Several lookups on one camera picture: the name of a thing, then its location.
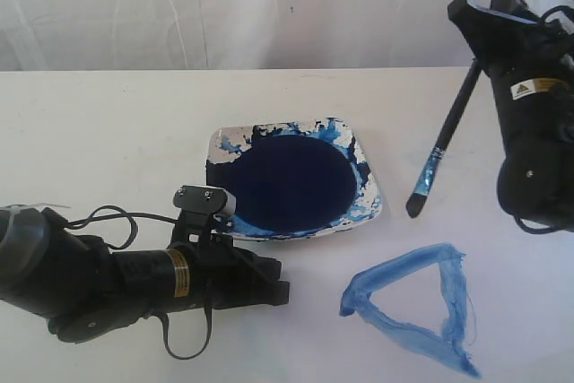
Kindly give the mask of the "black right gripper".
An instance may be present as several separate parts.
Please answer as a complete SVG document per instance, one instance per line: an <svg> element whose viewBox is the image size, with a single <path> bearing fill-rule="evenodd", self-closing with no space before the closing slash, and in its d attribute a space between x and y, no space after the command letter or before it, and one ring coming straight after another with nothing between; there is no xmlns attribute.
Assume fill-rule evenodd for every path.
<svg viewBox="0 0 574 383"><path fill-rule="evenodd" d="M530 10L524 0L453 0L448 18L458 27L491 81L496 100L537 93L573 96L573 35L560 21Z"/></svg>

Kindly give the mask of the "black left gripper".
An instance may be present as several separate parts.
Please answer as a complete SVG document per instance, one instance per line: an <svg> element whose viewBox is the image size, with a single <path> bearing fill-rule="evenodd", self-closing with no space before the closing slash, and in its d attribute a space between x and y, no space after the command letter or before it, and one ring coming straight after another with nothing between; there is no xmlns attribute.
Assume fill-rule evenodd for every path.
<svg viewBox="0 0 574 383"><path fill-rule="evenodd" d="M233 309L289 303L290 284L280 280L282 264L233 247L212 232L211 214L182 212L173 227L170 258L174 297L181 309Z"/></svg>

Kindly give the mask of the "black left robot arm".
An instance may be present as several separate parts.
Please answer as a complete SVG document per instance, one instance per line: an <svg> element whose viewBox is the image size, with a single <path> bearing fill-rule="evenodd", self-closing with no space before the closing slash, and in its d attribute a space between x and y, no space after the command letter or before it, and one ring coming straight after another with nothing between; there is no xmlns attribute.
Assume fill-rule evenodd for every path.
<svg viewBox="0 0 574 383"><path fill-rule="evenodd" d="M46 208L1 211L1 299L44 318L67 343L83 343L141 318L188 309L282 306L290 285L280 261L237 248L207 224L175 222L167 248L113 251L97 236L74 236Z"/></svg>

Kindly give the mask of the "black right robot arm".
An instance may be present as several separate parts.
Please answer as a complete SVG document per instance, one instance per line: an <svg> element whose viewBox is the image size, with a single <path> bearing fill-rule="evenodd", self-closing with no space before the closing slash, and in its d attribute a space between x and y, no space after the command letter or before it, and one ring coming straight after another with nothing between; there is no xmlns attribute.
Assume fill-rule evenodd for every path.
<svg viewBox="0 0 574 383"><path fill-rule="evenodd" d="M520 0L505 13L453 0L448 18L491 82L505 153L497 179L502 210L533 233L573 229L573 36L554 13Z"/></svg>

